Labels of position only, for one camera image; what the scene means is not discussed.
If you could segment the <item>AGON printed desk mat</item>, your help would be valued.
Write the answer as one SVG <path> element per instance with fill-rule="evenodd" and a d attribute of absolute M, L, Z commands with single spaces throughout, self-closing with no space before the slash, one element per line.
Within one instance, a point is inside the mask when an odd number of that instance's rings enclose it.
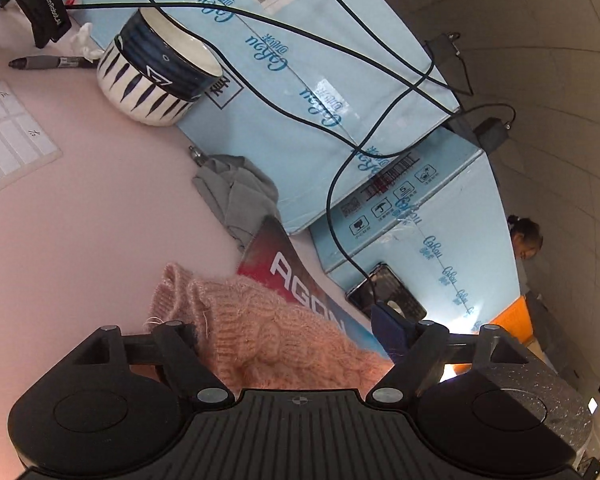
<path fill-rule="evenodd" d="M 312 278 L 280 222 L 266 217 L 238 266 L 239 275 L 251 278 L 292 304 L 305 307 L 337 327 L 358 348 L 388 354 L 370 330 L 340 307 Z"/>

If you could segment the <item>grey cloth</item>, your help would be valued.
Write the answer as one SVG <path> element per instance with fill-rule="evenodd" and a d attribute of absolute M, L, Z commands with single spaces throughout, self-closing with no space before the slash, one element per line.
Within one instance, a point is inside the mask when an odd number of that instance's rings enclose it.
<path fill-rule="evenodd" d="M 249 158 L 196 153 L 193 184 L 243 252 L 268 217 L 280 219 L 275 183 Z"/>

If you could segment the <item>black smartphone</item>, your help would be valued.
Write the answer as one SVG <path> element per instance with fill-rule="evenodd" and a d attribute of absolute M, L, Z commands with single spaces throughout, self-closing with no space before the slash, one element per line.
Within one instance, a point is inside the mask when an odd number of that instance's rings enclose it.
<path fill-rule="evenodd" d="M 362 281 L 347 292 L 347 300 L 361 311 L 366 318 L 372 316 L 372 307 L 378 302 L 393 308 L 408 320 L 419 322 L 426 318 L 427 311 L 402 283 L 387 263 L 379 263 Z"/>

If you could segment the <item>blue white ceramic bowl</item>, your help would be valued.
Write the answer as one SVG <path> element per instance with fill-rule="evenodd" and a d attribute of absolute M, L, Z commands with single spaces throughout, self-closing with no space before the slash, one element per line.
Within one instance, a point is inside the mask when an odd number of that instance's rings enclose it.
<path fill-rule="evenodd" d="M 170 126 L 223 76 L 212 52 L 154 8 L 126 21 L 98 62 L 97 82 L 123 115 Z"/>

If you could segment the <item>large light blue Cobou box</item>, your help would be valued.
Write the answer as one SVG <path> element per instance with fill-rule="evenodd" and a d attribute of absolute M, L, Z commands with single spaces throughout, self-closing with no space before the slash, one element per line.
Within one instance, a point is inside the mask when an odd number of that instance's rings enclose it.
<path fill-rule="evenodd" d="M 504 209 L 486 153 L 443 127 L 310 227 L 325 273 L 346 293 L 387 263 L 455 333 L 520 296 Z"/>

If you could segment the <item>black power adapter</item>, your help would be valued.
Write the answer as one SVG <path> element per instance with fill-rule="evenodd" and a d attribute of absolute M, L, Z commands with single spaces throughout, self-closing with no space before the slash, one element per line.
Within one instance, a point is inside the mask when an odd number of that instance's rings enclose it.
<path fill-rule="evenodd" d="M 474 133 L 478 145 L 488 155 L 498 150 L 509 139 L 508 125 L 496 117 L 486 118 L 474 129 Z"/>

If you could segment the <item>person in background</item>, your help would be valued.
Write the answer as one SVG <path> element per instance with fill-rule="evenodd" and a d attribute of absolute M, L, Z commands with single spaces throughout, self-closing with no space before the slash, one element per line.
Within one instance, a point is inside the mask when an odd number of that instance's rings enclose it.
<path fill-rule="evenodd" d="M 544 237 L 540 226 L 530 218 L 522 218 L 516 214 L 507 217 L 510 241 L 516 262 L 516 270 L 521 295 L 529 290 L 528 276 L 524 270 L 524 262 L 533 259 L 542 249 Z"/>

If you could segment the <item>white label sheet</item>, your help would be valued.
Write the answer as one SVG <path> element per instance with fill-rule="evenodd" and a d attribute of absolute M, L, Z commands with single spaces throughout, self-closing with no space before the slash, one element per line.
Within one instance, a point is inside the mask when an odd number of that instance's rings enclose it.
<path fill-rule="evenodd" d="M 61 155 L 15 92 L 0 81 L 0 191 Z"/>

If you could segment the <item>orange box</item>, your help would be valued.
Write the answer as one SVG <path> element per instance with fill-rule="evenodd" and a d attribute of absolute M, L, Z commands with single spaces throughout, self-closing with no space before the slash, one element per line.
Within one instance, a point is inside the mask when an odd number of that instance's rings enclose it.
<path fill-rule="evenodd" d="M 512 304 L 496 316 L 491 324 L 500 326 L 520 344 L 526 346 L 534 338 L 531 316 L 524 296 L 519 296 Z"/>

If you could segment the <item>pink knitted sweater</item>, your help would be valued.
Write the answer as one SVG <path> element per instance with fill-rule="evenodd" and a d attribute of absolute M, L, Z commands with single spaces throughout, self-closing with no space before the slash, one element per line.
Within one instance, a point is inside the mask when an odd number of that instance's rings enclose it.
<path fill-rule="evenodd" d="M 194 326 L 198 358 L 234 394 L 356 389 L 366 396 L 393 367 L 334 323 L 246 276 L 210 280 L 167 264 L 147 323 L 169 321 Z"/>

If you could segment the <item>black marker pen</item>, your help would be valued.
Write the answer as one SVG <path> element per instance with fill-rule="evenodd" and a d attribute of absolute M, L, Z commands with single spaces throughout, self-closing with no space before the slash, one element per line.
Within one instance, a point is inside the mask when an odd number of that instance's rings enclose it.
<path fill-rule="evenodd" d="M 14 58 L 8 62 L 14 70 L 56 70 L 56 68 L 96 68 L 95 62 L 80 56 L 35 55 Z"/>

